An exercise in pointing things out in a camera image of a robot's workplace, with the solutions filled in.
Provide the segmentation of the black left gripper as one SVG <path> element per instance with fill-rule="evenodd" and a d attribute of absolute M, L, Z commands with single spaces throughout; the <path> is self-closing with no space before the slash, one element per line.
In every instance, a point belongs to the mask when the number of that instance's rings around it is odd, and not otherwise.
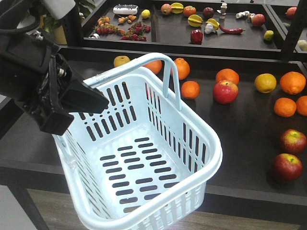
<path fill-rule="evenodd" d="M 109 100 L 83 81 L 71 81 L 72 70 L 58 51 L 43 30 L 0 32 L 0 93 L 14 99 L 42 132 L 61 136 L 73 121 L 69 112 L 100 114 Z"/>

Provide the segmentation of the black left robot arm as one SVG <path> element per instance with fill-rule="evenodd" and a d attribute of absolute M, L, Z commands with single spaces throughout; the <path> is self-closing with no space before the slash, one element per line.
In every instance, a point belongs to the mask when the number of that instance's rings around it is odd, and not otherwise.
<path fill-rule="evenodd" d="M 12 98 L 41 131 L 63 135 L 73 113 L 99 114 L 109 101 L 82 82 L 39 24 L 34 1 L 1 1 L 0 93 Z"/>

